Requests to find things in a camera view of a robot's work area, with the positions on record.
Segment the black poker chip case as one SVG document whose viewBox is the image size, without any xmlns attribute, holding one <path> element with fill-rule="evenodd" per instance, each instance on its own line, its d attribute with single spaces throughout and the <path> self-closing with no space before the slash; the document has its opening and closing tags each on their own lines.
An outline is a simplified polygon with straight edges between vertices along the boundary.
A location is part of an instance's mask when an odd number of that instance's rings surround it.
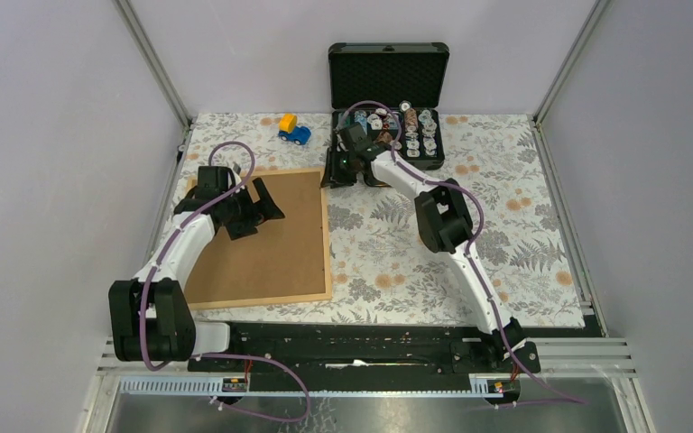
<svg viewBox="0 0 693 433">
<path fill-rule="evenodd" d="M 436 125 L 432 154 L 421 146 L 416 156 L 404 149 L 402 157 L 419 170 L 438 170 L 445 161 L 437 107 L 450 50 L 443 42 L 368 43 L 336 42 L 328 48 L 331 127 L 353 104 L 373 100 L 403 117 L 407 102 L 418 115 L 427 111 Z"/>
</svg>

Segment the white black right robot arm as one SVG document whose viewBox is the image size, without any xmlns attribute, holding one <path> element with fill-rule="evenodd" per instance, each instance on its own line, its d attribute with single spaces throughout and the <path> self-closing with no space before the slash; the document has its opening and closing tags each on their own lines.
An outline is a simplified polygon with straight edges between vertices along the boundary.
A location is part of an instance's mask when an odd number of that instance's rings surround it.
<svg viewBox="0 0 693 433">
<path fill-rule="evenodd" d="M 425 247 L 453 272 L 475 327 L 481 332 L 483 363 L 490 370 L 511 369 L 530 374 L 527 339 L 519 321 L 498 298 L 476 251 L 484 221 L 474 221 L 468 206 L 484 214 L 474 195 L 455 180 L 439 180 L 412 167 L 392 145 L 371 138 L 359 124 L 338 127 L 327 152 L 325 188 L 356 183 L 362 175 L 386 184 L 412 201 Z"/>
</svg>

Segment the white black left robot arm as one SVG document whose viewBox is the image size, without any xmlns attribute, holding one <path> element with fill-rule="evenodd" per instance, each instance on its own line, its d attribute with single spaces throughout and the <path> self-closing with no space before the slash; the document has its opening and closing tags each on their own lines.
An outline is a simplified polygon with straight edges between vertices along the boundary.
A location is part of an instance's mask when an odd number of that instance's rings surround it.
<svg viewBox="0 0 693 433">
<path fill-rule="evenodd" d="M 196 323 L 184 293 L 187 279 L 219 231 L 236 240 L 283 217 L 262 179 L 226 166 L 200 167 L 196 184 L 174 208 L 166 239 L 134 277 L 114 281 L 108 291 L 115 357 L 156 371 L 208 354 L 221 370 L 236 369 L 242 344 L 226 323 Z"/>
</svg>

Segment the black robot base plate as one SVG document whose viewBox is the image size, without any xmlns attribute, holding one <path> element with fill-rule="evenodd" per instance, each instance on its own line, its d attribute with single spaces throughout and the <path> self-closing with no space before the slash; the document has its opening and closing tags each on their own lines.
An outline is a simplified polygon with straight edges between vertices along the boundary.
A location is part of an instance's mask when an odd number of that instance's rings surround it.
<svg viewBox="0 0 693 433">
<path fill-rule="evenodd" d="M 532 376 L 596 378 L 608 369 L 598 339 L 531 329 L 514 357 L 472 327 L 234 324 L 228 359 L 191 360 L 185 373 L 125 379 L 132 393 L 165 395 L 513 395 Z"/>
</svg>

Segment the blue toy block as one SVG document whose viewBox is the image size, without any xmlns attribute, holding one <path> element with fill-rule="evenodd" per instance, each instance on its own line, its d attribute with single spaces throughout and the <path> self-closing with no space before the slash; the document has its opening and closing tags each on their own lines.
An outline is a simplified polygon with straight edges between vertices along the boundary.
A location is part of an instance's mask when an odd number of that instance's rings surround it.
<svg viewBox="0 0 693 433">
<path fill-rule="evenodd" d="M 278 137 L 285 142 L 304 145 L 310 140 L 311 130 L 306 126 L 294 126 L 290 132 L 280 130 Z"/>
</svg>

